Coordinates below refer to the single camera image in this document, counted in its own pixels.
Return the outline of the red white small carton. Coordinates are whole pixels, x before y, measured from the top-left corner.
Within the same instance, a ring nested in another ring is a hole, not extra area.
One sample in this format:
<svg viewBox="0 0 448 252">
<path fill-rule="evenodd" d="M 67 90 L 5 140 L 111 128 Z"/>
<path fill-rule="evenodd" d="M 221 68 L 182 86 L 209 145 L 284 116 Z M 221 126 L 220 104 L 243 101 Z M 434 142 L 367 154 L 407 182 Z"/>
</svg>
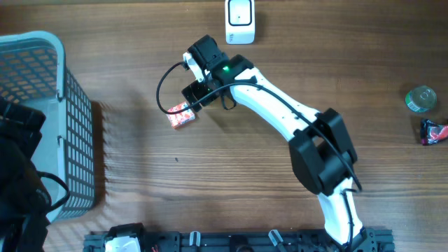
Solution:
<svg viewBox="0 0 448 252">
<path fill-rule="evenodd" d="M 188 107 L 188 103 L 186 101 L 171 107 L 168 112 L 176 112 L 176 111 L 180 111 L 184 108 Z M 176 129 L 186 123 L 189 123 L 190 121 L 193 121 L 194 119 L 196 119 L 195 117 L 195 113 L 193 112 L 192 109 L 188 109 L 186 111 L 183 111 L 181 113 L 176 113 L 176 114 L 167 114 L 167 117 L 171 123 L 171 126 Z"/>
</svg>

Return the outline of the round tin can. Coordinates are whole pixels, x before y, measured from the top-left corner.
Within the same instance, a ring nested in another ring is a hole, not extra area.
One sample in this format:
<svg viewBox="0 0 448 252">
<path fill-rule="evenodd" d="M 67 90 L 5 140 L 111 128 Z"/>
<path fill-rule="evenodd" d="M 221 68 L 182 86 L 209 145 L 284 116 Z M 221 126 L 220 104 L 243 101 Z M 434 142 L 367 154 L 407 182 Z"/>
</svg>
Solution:
<svg viewBox="0 0 448 252">
<path fill-rule="evenodd" d="M 437 95 L 432 88 L 421 85 L 406 94 L 405 103 L 411 111 L 425 113 L 435 107 Z"/>
</svg>

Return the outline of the black red snack packet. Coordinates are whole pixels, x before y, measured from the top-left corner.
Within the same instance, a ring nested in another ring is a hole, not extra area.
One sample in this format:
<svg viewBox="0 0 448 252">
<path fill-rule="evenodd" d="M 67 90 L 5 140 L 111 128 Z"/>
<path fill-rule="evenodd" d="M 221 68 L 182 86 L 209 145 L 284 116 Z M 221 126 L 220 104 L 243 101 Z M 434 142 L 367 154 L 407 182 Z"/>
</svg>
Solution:
<svg viewBox="0 0 448 252">
<path fill-rule="evenodd" d="M 420 128 L 421 144 L 424 146 L 437 144 L 447 139 L 447 125 L 439 125 L 429 119 L 422 119 Z"/>
</svg>

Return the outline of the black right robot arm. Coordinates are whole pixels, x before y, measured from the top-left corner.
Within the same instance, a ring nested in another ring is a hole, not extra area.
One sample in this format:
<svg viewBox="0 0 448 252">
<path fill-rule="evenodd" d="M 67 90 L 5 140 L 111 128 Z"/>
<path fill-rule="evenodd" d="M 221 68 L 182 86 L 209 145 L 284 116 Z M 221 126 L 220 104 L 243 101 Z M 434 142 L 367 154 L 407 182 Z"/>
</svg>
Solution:
<svg viewBox="0 0 448 252">
<path fill-rule="evenodd" d="M 182 91 L 194 111 L 228 97 L 280 133 L 288 143 L 294 175 L 318 197 L 325 231 L 336 244 L 351 247 L 363 229 L 352 196 L 352 187 L 360 183 L 354 173 L 357 154 L 341 115 L 295 101 L 242 55 L 229 58 L 209 35 L 189 47 L 183 65 L 195 76 Z"/>
</svg>

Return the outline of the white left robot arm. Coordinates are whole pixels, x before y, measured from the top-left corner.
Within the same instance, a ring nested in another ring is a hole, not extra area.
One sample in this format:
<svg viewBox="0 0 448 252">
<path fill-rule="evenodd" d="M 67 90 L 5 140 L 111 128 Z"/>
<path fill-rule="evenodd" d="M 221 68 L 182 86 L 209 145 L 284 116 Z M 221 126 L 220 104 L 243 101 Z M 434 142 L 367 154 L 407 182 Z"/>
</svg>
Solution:
<svg viewBox="0 0 448 252">
<path fill-rule="evenodd" d="M 42 251 L 46 215 L 70 198 L 62 179 L 32 162 L 45 120 L 41 111 L 1 99 L 2 251 Z"/>
</svg>

